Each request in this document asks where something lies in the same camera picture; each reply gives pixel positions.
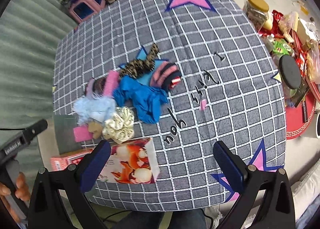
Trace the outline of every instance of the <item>finger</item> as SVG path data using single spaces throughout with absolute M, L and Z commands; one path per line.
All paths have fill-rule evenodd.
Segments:
M 20 198 L 20 199 L 22 199 L 25 196 L 30 196 L 28 186 L 25 185 L 24 187 L 17 189 L 15 192 L 15 195 L 17 198 Z
M 29 201 L 29 200 L 30 200 L 30 197 L 31 197 L 31 195 L 30 195 L 30 193 L 28 193 L 28 194 L 23 195 L 22 197 L 20 197 L 20 199 L 21 199 L 22 201 Z
M 10 205 L 9 205 L 8 201 L 6 200 L 6 198 L 4 196 L 0 196 L 0 198 L 1 198 L 5 208 L 9 211 Z
M 1 196 L 7 196 L 10 195 L 11 191 L 9 188 L 7 188 L 4 184 L 0 183 L 0 195 Z
M 19 173 L 16 184 L 17 188 L 22 188 L 26 184 L 26 176 L 22 172 Z
M 4 196 L 0 196 L 0 198 L 1 198 L 5 208 L 7 209 L 9 214 L 11 215 L 11 217 L 15 220 L 16 223 L 20 223 L 21 222 L 20 218 L 18 217 L 16 212 L 10 207 L 10 204 L 8 203 L 6 198 Z

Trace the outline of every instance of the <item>black round lid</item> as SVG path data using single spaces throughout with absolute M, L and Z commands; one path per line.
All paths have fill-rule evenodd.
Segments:
M 298 89 L 301 84 L 301 75 L 295 60 L 289 55 L 283 55 L 279 60 L 279 71 L 282 80 L 290 89 Z

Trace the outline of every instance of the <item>red cardboard box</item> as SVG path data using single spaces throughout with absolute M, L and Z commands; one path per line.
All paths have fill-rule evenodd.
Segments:
M 111 183 L 154 183 L 160 173 L 152 138 L 133 139 L 111 148 L 99 179 Z
M 61 154 L 57 157 L 51 157 L 51 167 L 53 171 L 66 169 L 70 164 L 78 164 L 86 154 L 89 154 L 93 149 L 80 149 L 74 152 Z

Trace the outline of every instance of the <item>gray plaid blanket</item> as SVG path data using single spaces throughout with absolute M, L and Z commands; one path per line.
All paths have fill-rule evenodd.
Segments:
M 166 11 L 170 0 L 119 0 L 59 43 L 55 114 L 74 114 L 72 105 L 91 77 L 119 69 L 142 46 L 148 51 L 153 42 L 159 46 L 159 59 L 175 62 L 182 73 L 182 81 L 169 92 L 159 122 L 151 125 L 136 119 L 134 124 L 135 137 L 153 137 L 161 170 L 156 183 L 97 180 L 91 201 L 143 211 L 222 203 L 231 193 L 211 176 L 221 173 L 212 154 L 217 140 L 249 163 L 264 139 L 266 166 L 284 164 L 283 92 L 272 79 L 276 67 L 233 0 L 208 1 L 217 12 L 193 4 Z M 202 99 L 208 102 L 204 111 L 199 110 Z M 176 136 L 171 126 L 177 128 Z M 168 135 L 174 139 L 170 144 L 165 142 Z M 95 143 L 87 141 L 83 146 Z

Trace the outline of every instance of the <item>pants leg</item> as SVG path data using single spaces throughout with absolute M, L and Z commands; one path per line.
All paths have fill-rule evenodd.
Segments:
M 173 212 L 168 229 L 207 229 L 200 209 Z
M 164 212 L 132 211 L 112 229 L 158 229 Z

